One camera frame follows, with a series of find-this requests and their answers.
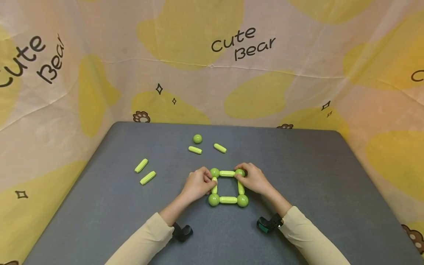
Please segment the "hand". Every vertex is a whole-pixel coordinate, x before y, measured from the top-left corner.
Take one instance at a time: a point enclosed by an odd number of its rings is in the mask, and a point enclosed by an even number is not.
[[[261,195],[266,195],[270,191],[274,190],[274,187],[272,187],[271,183],[269,183],[262,171],[254,164],[241,163],[240,165],[237,165],[234,170],[237,169],[247,171],[247,176],[245,178],[239,174],[234,176],[246,188]]]
[[[200,199],[218,183],[212,181],[212,174],[206,167],[201,167],[188,175],[181,196],[190,203]]]

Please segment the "left hand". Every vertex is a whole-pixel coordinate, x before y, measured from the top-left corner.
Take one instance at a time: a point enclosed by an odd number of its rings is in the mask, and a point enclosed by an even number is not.
[[[202,198],[205,194],[218,185],[216,181],[212,181],[212,174],[206,167],[201,167],[195,172],[188,175],[186,184],[181,191],[181,197],[190,203]]]

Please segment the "beige sleeve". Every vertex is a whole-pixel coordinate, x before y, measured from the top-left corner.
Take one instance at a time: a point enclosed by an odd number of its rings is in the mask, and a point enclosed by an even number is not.
[[[283,217],[283,235],[297,247],[309,265],[350,264],[340,250],[293,206]]]
[[[122,246],[110,257],[105,265],[144,265],[172,238],[173,227],[169,227],[158,213],[150,217]]]

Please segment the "square structure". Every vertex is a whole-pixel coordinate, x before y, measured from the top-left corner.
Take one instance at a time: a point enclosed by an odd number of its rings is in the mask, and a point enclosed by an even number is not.
[[[235,174],[240,174],[243,177],[245,176],[245,172],[242,169],[237,169],[236,171],[219,171],[217,168],[213,168],[210,170],[212,174],[212,180],[218,181],[218,177],[234,177]],[[249,203],[249,199],[244,194],[244,186],[237,180],[238,192],[239,195],[237,197],[219,197],[218,195],[218,185],[216,185],[212,189],[211,195],[209,195],[208,201],[209,204],[213,207],[218,204],[238,204],[240,207],[246,207]]]

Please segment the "wrist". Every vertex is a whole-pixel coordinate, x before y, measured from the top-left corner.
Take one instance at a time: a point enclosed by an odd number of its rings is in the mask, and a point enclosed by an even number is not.
[[[266,190],[266,193],[263,194],[263,196],[265,198],[267,198],[268,200],[270,200],[270,201],[274,201],[274,200],[282,197],[282,195],[280,194],[280,192],[278,192],[278,190],[276,190],[273,186],[269,187]]]
[[[176,198],[175,201],[178,204],[183,205],[184,207],[188,207],[194,200],[190,198],[190,196],[186,195],[185,193],[180,193]]]

